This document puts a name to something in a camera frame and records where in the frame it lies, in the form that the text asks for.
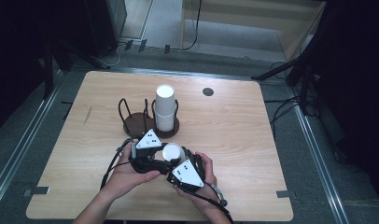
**wooden base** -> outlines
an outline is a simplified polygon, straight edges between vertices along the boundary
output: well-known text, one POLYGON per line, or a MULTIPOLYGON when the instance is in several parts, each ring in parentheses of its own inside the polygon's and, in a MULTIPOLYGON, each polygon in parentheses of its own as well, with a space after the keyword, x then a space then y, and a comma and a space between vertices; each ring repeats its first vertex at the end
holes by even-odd
POLYGON ((170 138, 175 136, 175 134, 178 132, 178 129, 180 129, 180 121, 178 121, 178 119, 175 118, 175 127, 172 131, 163 132, 157 128, 155 129, 155 134, 160 138, 170 138))
POLYGON ((125 132, 131 137, 141 136, 150 129, 155 130, 154 119, 152 119, 151 117, 146 118, 145 127, 144 114, 140 112, 132 114, 132 117, 129 116, 128 118, 126 118, 125 122, 129 130, 125 128, 125 125, 123 125, 123 130, 125 130, 125 132))

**table top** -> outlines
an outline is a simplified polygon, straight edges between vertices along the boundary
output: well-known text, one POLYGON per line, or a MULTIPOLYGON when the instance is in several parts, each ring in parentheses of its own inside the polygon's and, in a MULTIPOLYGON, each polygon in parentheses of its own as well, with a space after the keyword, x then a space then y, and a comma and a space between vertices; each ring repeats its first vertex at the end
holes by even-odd
MULTIPOLYGON (((119 117, 119 100, 125 98, 132 113, 143 112, 144 100, 152 102, 161 84, 175 88, 180 122, 175 136, 161 140, 202 151, 213 160, 232 218, 292 220, 289 198, 276 194, 287 187, 257 82, 107 72, 85 76, 38 183, 50 191, 34 195, 26 215, 75 218, 98 192, 115 150, 128 138, 119 117), (204 88, 214 94, 205 96, 204 88)), ((107 218, 205 220, 164 175, 117 199, 107 218)))

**wooden panel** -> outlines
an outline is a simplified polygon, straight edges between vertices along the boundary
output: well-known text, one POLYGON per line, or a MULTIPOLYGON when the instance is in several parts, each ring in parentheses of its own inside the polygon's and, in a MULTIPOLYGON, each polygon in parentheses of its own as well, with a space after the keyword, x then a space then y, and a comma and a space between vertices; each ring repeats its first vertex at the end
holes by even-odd
MULTIPOLYGON (((196 20, 199 1, 183 1, 184 18, 196 20)), ((200 21, 276 30, 290 60, 317 27, 324 6, 325 2, 311 0, 203 0, 200 21)))
MULTIPOLYGON (((237 221, 288 221, 293 217, 260 86, 252 81, 201 77, 164 77, 89 72, 50 156, 29 218, 74 218, 98 192, 115 149, 128 136, 117 105, 124 97, 132 112, 143 111, 144 99, 155 98, 167 83, 179 102, 180 130, 163 142, 202 151, 214 161, 218 186, 237 221), (213 96, 203 89, 212 88, 213 96)), ((112 205, 107 218, 205 220, 189 200, 177 196, 161 176, 134 189, 112 205)))

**hand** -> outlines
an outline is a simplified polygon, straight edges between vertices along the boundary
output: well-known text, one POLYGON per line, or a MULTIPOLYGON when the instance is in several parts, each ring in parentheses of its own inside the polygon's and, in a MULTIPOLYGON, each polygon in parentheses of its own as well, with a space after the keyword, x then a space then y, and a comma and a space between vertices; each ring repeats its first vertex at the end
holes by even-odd
POLYGON ((99 191, 73 223, 103 223, 108 209, 117 198, 127 194, 134 187, 151 181, 160 175, 159 171, 138 174, 131 164, 127 163, 128 158, 131 155, 131 149, 131 144, 126 145, 123 149, 123 158, 120 158, 117 162, 117 164, 122 165, 117 166, 114 169, 114 172, 105 184, 105 187, 99 191))
POLYGON ((115 200, 122 197, 131 191, 134 187, 149 182, 161 173, 159 171, 150 171, 145 174, 138 174, 130 163, 128 163, 128 158, 131 155, 132 145, 131 143, 127 144, 123 149, 123 157, 120 158, 117 162, 117 166, 114 168, 113 174, 110 179, 105 184, 105 187, 102 188, 101 192, 109 195, 110 199, 115 200))
MULTIPOLYGON (((217 185, 217 178, 213 173, 213 161, 202 152, 196 152, 195 154, 202 158, 205 174, 204 181, 209 184, 217 185)), ((225 214, 213 204, 192 196, 179 189, 177 186, 174 186, 174 189, 177 191, 179 196, 190 199, 195 207, 198 208, 198 210, 202 212, 212 223, 230 223, 225 214)), ((218 196, 207 184, 205 184, 201 189, 198 189, 196 193, 218 203, 218 196)))

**white cup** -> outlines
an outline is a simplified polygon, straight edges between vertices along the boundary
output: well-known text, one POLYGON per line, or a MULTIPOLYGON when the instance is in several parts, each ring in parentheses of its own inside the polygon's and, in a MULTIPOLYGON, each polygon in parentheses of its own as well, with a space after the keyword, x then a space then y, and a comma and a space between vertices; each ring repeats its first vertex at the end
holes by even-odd
POLYGON ((181 164, 182 162, 187 160, 186 154, 184 153, 184 150, 181 146, 179 146, 176 143, 169 143, 167 144, 162 151, 163 158, 167 161, 174 160, 174 159, 180 159, 180 162, 178 164, 181 164))
POLYGON ((163 132, 172 131, 175 127, 175 113, 163 116, 155 111, 155 122, 157 123, 157 129, 163 132))
POLYGON ((162 116, 175 113, 175 89, 172 86, 162 84, 157 88, 155 111, 162 116))

